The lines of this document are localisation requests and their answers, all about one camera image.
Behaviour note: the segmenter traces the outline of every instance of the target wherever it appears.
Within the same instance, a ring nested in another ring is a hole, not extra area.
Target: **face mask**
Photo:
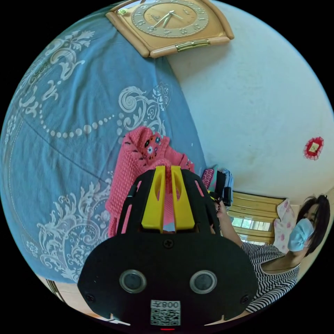
[[[314,228],[311,222],[307,218],[301,219],[290,234],[288,249],[292,252],[301,251],[313,232]]]

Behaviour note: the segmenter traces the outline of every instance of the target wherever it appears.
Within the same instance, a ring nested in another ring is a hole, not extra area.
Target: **blue bedsheet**
[[[83,18],[39,55],[20,82],[0,140],[1,200],[32,270],[77,282],[107,238],[105,210],[124,134],[145,125],[171,138],[199,175],[203,152],[165,58],[143,59],[105,18]]]

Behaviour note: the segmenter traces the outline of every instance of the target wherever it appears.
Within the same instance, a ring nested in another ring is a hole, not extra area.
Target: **wooden floor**
[[[112,322],[113,324],[124,324],[122,321],[118,321],[113,319],[112,314],[110,315],[110,319],[103,318],[98,314],[94,313],[87,305],[83,297],[81,296],[79,289],[76,284],[68,284],[68,283],[59,283],[50,280],[46,280],[41,276],[37,276],[42,283],[52,292],[54,293],[60,300],[66,303],[68,306],[72,307],[73,309],[84,313],[88,316],[91,316],[95,319],[104,320]]]

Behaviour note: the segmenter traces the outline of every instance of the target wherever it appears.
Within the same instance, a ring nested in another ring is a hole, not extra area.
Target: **gold clock hinge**
[[[208,45],[210,45],[209,40],[203,39],[203,40],[187,42],[187,43],[176,45],[176,49],[178,50],[178,52],[181,52],[181,51],[199,48],[201,46],[208,46]]]

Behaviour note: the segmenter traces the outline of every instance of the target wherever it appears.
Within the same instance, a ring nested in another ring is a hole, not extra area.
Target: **sticker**
[[[124,15],[124,14],[126,14],[128,11],[125,9],[125,8],[122,8],[122,9],[120,9],[118,12],[117,12],[117,14],[120,14],[120,15]]]
[[[151,300],[151,325],[180,326],[181,303],[179,301]]]
[[[323,149],[324,140],[321,137],[310,139],[304,148],[304,156],[310,160],[318,160]]]

